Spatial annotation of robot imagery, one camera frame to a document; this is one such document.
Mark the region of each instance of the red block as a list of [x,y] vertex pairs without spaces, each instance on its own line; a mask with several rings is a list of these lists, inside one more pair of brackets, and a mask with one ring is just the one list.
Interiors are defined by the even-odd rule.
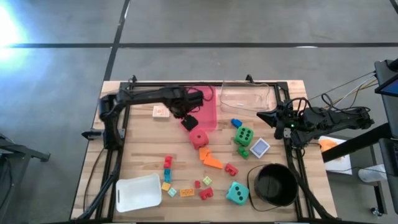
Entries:
[[195,149],[199,149],[200,147],[204,147],[209,144],[209,138],[207,134],[202,129],[194,129],[189,133],[189,138],[193,144]]
[[171,156],[166,156],[164,159],[164,169],[169,169],[172,166],[172,157]]
[[213,189],[209,187],[206,190],[202,190],[201,192],[199,192],[199,196],[202,200],[206,200],[208,197],[213,196]]
[[200,188],[200,181],[199,180],[195,180],[195,188]]
[[231,164],[227,164],[225,166],[225,171],[229,172],[231,176],[235,176],[238,173],[238,169],[232,166]]

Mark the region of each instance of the wooden tabletop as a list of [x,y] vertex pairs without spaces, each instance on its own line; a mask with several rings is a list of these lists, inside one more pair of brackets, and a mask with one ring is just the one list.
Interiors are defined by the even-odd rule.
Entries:
[[[289,86],[291,98],[307,97],[302,80],[288,80],[286,82]],[[104,82],[101,96],[116,92],[119,84],[120,82]],[[272,88],[270,89],[269,108],[273,109],[276,104],[275,93]],[[247,98],[247,101],[253,101],[253,96],[263,95],[267,90],[268,87],[266,86],[228,87],[228,103],[233,103],[234,98],[239,100]],[[203,180],[205,176],[208,176],[213,180],[210,187],[214,190],[214,197],[202,200],[198,196],[199,190],[197,189],[195,189],[195,196],[193,197],[180,197],[178,193],[172,198],[166,191],[162,191],[162,202],[159,206],[126,213],[119,213],[115,208],[114,222],[266,222],[296,220],[293,204],[268,212],[257,212],[252,208],[249,201],[243,206],[239,206],[226,199],[225,196],[231,183],[237,181],[246,185],[247,173],[253,167],[269,163],[287,165],[287,161],[283,142],[274,139],[275,129],[271,129],[265,122],[253,116],[254,113],[226,110],[225,105],[220,104],[220,95],[221,87],[216,87],[218,125],[214,131],[208,133],[208,147],[214,158],[219,159],[224,165],[231,163],[239,169],[239,173],[231,177],[224,170],[203,165],[198,158],[198,151],[194,150],[190,144],[188,134],[181,128],[178,120],[171,116],[166,121],[155,120],[152,117],[153,106],[159,104],[131,106],[120,179],[131,179],[155,173],[159,174],[160,181],[163,182],[164,157],[170,155],[173,157],[171,186],[174,189],[179,191],[180,189],[193,188],[195,180]],[[259,138],[263,138],[271,145],[271,148],[260,159],[251,154],[248,160],[244,160],[236,152],[237,145],[233,142],[236,129],[231,125],[231,118],[238,118],[245,126],[253,129],[254,137],[251,145]],[[93,127],[103,129],[98,114],[96,114]],[[78,217],[83,212],[83,195],[88,177],[102,148],[102,139],[90,141],[88,145],[71,218]],[[86,206],[90,204],[100,188],[105,157],[106,152],[103,152],[88,189]],[[306,148],[303,159],[311,191],[326,210],[336,216],[321,151],[316,145],[311,144]],[[257,174],[256,171],[253,170],[249,176],[253,202],[259,210],[273,208],[273,205],[261,201],[254,193],[252,180]],[[201,189],[205,189],[205,187],[202,182]],[[105,198],[104,215],[108,211],[109,195],[110,191]],[[301,191],[300,201],[306,215],[305,199]]]

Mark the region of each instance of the yellow lego brick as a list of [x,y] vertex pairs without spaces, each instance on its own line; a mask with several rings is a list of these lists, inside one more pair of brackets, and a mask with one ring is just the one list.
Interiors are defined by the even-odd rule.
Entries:
[[169,183],[166,183],[166,182],[163,182],[163,184],[162,184],[162,190],[168,191],[169,188],[170,188],[170,184],[169,184]]
[[188,197],[188,196],[194,196],[195,195],[195,190],[194,189],[182,189],[180,190],[180,197]]

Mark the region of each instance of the white tray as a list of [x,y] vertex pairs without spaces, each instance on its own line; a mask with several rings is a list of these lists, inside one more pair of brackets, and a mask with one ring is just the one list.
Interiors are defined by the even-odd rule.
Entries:
[[162,201],[160,178],[157,174],[116,183],[116,209],[128,212],[159,205]]

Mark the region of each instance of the gray floor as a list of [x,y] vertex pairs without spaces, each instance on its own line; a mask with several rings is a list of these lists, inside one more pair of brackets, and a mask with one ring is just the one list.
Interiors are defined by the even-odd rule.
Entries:
[[[124,0],[2,1],[0,41],[112,43]],[[388,0],[135,0],[121,42],[394,42],[398,14]],[[8,223],[68,220],[111,49],[0,49],[0,133],[51,152],[32,160]],[[300,79],[308,96],[372,71],[398,48],[119,49],[111,80]],[[331,93],[345,94],[361,81]],[[379,95],[362,91],[376,124],[386,122]],[[361,131],[342,131],[353,137]],[[356,153],[354,156],[367,156]],[[341,218],[373,223],[397,219],[369,214],[373,188],[330,179]]]

